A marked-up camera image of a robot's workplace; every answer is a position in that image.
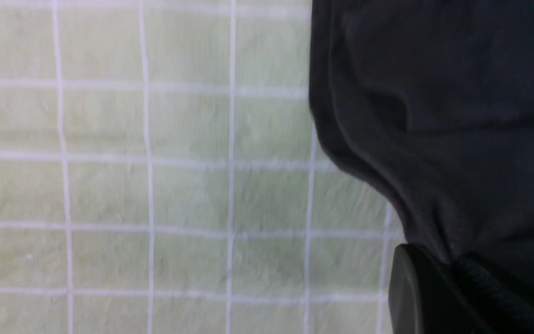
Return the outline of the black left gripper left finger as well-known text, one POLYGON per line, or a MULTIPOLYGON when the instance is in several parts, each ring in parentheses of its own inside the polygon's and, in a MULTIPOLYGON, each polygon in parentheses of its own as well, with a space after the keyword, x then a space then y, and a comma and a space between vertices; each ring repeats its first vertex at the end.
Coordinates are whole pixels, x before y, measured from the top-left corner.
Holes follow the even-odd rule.
POLYGON ((426 250, 394 250, 388 308, 394 334, 493 334, 458 289, 447 268, 426 250))

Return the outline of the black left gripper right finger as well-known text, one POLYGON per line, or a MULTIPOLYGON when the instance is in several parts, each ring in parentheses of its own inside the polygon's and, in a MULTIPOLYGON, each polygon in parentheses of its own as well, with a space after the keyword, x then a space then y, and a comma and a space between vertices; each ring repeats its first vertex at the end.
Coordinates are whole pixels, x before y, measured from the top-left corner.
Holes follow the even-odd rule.
POLYGON ((452 266, 467 306, 492 334, 534 334, 534 287, 478 255, 452 266))

